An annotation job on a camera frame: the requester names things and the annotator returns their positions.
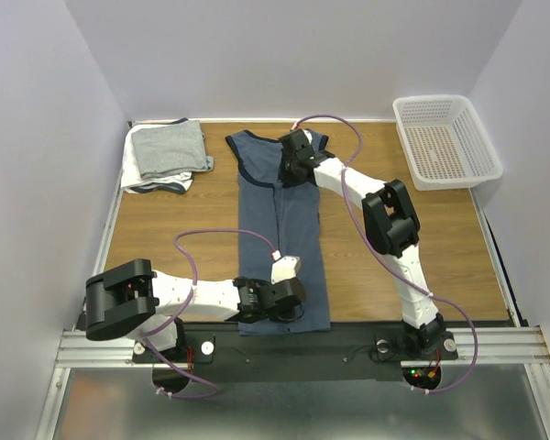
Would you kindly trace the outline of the blue tank top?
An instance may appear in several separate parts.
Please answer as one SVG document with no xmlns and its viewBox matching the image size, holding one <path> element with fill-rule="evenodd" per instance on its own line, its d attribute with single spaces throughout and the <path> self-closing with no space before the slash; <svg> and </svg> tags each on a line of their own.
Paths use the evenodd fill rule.
<svg viewBox="0 0 550 440">
<path fill-rule="evenodd" d="M 285 187 L 278 177 L 282 145 L 249 130 L 225 138 L 237 161 L 238 227 L 267 238 L 283 256 L 301 259 L 299 280 L 307 296 L 297 321 L 269 319 L 240 324 L 243 336 L 326 331 L 331 326 L 325 265 L 320 246 L 320 192 L 307 182 Z"/>
</svg>

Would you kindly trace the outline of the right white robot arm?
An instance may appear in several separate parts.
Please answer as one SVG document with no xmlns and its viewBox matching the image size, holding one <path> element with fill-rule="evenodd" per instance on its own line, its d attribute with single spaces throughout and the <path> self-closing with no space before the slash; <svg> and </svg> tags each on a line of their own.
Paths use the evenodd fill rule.
<svg viewBox="0 0 550 440">
<path fill-rule="evenodd" d="M 315 149 L 312 134 L 296 128 L 279 138 L 282 145 L 279 180 L 286 186 L 309 182 L 345 199 L 359 234 L 395 279 L 401 301 L 402 344 L 406 352 L 423 358 L 437 350 L 446 323 L 430 293 L 419 255 L 420 221 L 402 181 L 373 179 L 345 165 L 327 150 Z"/>
</svg>

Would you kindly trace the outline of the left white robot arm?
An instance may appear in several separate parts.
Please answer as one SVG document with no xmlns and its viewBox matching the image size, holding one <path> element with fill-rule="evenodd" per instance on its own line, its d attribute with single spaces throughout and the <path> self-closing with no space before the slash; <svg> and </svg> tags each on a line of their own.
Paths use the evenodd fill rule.
<svg viewBox="0 0 550 440">
<path fill-rule="evenodd" d="M 86 282 L 86 338 L 149 341 L 164 360 L 177 360 L 185 352 L 178 332 L 185 312 L 242 324 L 293 319 L 306 300 L 300 266 L 300 258 L 282 257 L 273 262 L 269 280 L 204 281 L 173 277 L 153 270 L 148 259 L 134 259 Z"/>
</svg>

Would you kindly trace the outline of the folded grey tank top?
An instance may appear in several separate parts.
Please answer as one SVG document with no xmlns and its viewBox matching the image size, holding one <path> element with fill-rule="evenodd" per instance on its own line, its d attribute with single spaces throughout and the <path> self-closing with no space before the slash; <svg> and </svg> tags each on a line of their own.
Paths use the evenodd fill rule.
<svg viewBox="0 0 550 440">
<path fill-rule="evenodd" d="M 143 180 L 214 169 L 215 160 L 206 154 L 204 133 L 198 121 L 140 128 L 130 139 Z"/>
</svg>

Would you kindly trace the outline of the folded white tank top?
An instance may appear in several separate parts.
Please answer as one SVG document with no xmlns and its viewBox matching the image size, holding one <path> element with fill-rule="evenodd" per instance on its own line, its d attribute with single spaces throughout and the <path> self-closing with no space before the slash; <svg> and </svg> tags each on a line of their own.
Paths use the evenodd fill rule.
<svg viewBox="0 0 550 440">
<path fill-rule="evenodd" d="M 191 172 L 178 173 L 169 177 L 143 180 L 140 176 L 132 135 L 142 130 L 156 130 L 164 125 L 136 125 L 129 129 L 125 138 L 122 159 L 121 189 L 126 193 L 150 193 L 156 190 L 184 194 L 193 184 Z"/>
</svg>

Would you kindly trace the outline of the white plastic basket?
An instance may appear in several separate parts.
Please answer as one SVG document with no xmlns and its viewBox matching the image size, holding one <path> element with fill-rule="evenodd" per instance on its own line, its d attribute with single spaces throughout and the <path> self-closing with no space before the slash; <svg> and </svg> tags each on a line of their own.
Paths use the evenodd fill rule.
<svg viewBox="0 0 550 440">
<path fill-rule="evenodd" d="M 416 190 L 471 189 L 502 176 L 490 137 L 465 96 L 401 97 L 392 108 Z"/>
</svg>

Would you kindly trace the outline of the aluminium frame rail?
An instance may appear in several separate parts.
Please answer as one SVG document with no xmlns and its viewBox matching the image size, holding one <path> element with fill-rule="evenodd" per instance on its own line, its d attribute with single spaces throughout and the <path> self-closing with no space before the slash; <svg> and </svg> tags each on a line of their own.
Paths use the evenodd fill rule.
<svg viewBox="0 0 550 440">
<path fill-rule="evenodd" d="M 64 331 L 60 337 L 55 367 L 60 369 L 150 369 L 150 364 L 132 360 L 134 342 L 119 338 L 94 342 L 85 332 Z"/>
</svg>

